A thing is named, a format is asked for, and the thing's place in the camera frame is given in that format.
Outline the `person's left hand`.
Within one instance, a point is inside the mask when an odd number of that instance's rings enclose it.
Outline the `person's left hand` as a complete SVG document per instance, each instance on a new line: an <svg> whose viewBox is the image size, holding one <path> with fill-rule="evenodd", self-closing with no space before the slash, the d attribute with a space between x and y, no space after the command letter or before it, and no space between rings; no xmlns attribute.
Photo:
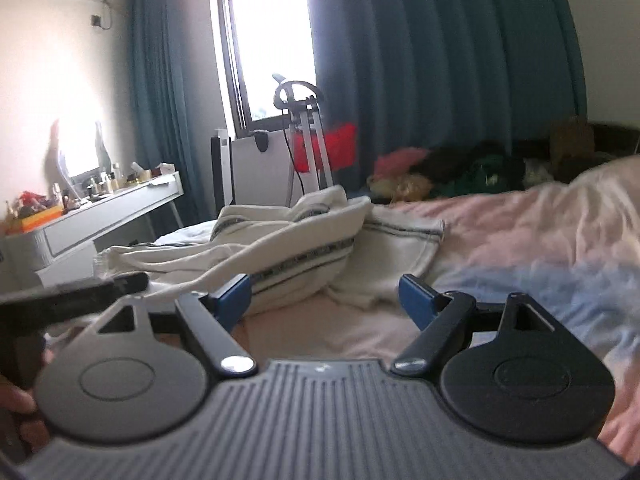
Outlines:
<svg viewBox="0 0 640 480"><path fill-rule="evenodd" d="M12 352L1 353L1 411L8 414L15 439L26 455L41 451L50 442L50 432L35 400L35 379L54 359L44 348L38 358L32 354L25 363L17 362Z"/></svg>

